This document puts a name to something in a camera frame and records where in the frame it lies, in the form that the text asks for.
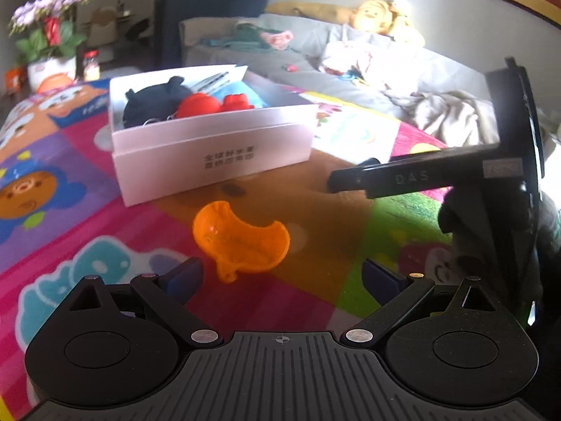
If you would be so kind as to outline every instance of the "silver rivet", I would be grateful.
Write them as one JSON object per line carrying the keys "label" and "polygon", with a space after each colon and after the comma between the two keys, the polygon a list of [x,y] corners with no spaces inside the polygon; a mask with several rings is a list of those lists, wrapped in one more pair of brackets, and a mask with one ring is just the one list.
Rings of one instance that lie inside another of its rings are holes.
{"label": "silver rivet", "polygon": [[191,334],[191,339],[197,343],[212,343],[218,339],[218,334],[211,329],[200,329]]}
{"label": "silver rivet", "polygon": [[347,339],[351,342],[356,343],[370,342],[374,338],[372,333],[366,329],[351,329],[347,331],[345,337],[347,337]]}

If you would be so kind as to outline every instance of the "white cardboard box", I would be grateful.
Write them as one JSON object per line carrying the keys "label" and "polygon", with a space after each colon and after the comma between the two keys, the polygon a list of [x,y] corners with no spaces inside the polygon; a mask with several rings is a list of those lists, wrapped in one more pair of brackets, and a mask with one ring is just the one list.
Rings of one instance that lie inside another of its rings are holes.
{"label": "white cardboard box", "polygon": [[[243,80],[270,107],[123,127],[129,89],[136,92],[166,83],[174,75],[184,77],[183,84],[189,87],[223,71]],[[310,157],[318,105],[247,67],[217,65],[135,74],[114,78],[109,89],[113,162],[127,206]]]}

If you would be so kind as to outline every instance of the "red bow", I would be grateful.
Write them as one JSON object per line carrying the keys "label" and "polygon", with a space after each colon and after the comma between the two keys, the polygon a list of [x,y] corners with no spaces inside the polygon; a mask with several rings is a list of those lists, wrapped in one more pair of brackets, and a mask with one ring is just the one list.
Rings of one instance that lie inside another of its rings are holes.
{"label": "red bow", "polygon": [[58,46],[61,43],[60,26],[61,21],[58,17],[47,17],[45,19],[45,36],[49,46]]}

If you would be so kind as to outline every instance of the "potted plant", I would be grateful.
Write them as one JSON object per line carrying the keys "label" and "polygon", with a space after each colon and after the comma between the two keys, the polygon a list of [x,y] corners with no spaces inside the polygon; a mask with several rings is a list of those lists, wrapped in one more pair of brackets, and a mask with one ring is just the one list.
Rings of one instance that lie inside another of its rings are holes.
{"label": "potted plant", "polygon": [[20,61],[27,65],[29,84],[36,91],[44,79],[65,73],[76,78],[76,48],[86,40],[70,20],[74,5],[88,0],[35,0],[16,9],[9,22],[10,35],[28,32],[16,41]]}

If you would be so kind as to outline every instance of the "gray sofa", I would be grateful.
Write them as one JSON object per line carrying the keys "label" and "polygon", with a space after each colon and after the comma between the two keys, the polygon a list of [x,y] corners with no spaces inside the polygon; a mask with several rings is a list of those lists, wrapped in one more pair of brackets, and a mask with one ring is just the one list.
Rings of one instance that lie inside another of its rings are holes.
{"label": "gray sofa", "polygon": [[[479,99],[489,99],[485,78],[457,61],[427,49],[417,49],[394,42],[382,35],[372,35],[349,26],[340,26],[302,17],[263,14],[247,19],[263,28],[291,30],[294,39],[290,50],[275,52],[241,52],[201,45],[201,39],[221,39],[232,35],[238,18],[195,18],[180,23],[184,66],[239,64],[274,82],[333,96],[403,119],[404,111],[381,92],[357,87],[337,76],[318,71],[325,46],[330,41],[365,41],[383,49],[396,65],[411,66],[419,92],[462,90]],[[296,72],[284,66],[295,65]]]}

